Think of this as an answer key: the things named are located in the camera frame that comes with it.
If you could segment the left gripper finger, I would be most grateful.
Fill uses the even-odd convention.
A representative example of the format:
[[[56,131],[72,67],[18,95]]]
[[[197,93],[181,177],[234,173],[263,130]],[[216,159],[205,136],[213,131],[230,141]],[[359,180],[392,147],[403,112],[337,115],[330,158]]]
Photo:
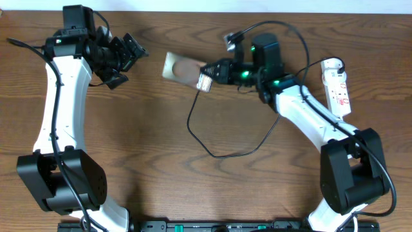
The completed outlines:
[[[114,90],[129,79],[113,68],[103,68],[96,71],[97,77],[102,81],[100,85],[107,85],[110,90]]]
[[[138,59],[148,57],[149,52],[129,33],[125,34],[123,40],[130,53],[130,58],[127,58],[127,61],[123,67],[123,71],[128,72]]]

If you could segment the Galaxy smartphone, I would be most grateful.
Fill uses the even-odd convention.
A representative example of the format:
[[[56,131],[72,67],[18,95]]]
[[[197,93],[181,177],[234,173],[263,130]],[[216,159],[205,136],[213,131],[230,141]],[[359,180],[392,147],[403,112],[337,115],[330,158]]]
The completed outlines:
[[[176,53],[167,52],[162,77],[195,90],[209,93],[213,80],[200,71],[200,68],[206,64]]]

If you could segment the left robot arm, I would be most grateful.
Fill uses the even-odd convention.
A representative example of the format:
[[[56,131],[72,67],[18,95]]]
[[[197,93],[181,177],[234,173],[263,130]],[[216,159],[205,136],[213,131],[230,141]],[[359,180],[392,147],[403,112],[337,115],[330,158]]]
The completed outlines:
[[[62,15],[63,28],[34,49],[46,64],[46,102],[33,152],[17,159],[17,173],[43,211],[77,218],[78,231],[137,231],[88,155],[84,118],[92,77],[115,89],[148,52],[131,35],[114,37],[108,24],[96,26],[91,8],[64,6]]]

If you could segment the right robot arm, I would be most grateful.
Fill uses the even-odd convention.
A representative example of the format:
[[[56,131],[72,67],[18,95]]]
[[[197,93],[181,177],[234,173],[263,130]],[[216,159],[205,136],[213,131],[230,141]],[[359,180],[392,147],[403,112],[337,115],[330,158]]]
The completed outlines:
[[[252,40],[252,62],[243,60],[239,33],[225,38],[234,58],[202,66],[219,84],[255,86],[261,101],[297,126],[321,154],[323,199],[307,218],[314,231],[341,231],[386,193],[394,193],[376,131],[358,130],[332,114],[293,74],[285,73],[274,34]]]

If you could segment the white USB charger plug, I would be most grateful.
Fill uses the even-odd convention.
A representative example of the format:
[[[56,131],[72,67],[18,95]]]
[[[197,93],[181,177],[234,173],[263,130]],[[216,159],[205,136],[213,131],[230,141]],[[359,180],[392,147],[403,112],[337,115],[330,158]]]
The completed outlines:
[[[322,81],[325,86],[334,86],[346,82],[346,72],[338,73],[336,69],[327,69],[323,72]]]

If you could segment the white power strip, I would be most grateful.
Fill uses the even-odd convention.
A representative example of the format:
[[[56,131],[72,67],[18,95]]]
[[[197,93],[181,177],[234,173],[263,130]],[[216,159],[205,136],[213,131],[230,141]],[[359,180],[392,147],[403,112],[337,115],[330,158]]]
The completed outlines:
[[[338,58],[321,61],[321,70],[336,69],[338,73],[345,72],[343,62]],[[350,99],[346,82],[334,86],[325,86],[326,100],[329,111],[340,119],[351,113]]]

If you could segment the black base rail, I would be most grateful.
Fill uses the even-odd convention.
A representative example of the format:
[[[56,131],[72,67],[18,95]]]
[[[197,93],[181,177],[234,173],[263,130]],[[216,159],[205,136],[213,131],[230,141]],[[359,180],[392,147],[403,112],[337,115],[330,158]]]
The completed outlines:
[[[277,220],[274,222],[165,222],[146,221],[131,226],[130,231],[141,232],[215,232],[215,231],[312,231],[297,220]],[[57,231],[82,231],[78,223],[59,223]],[[379,232],[377,222],[358,222],[360,232]]]

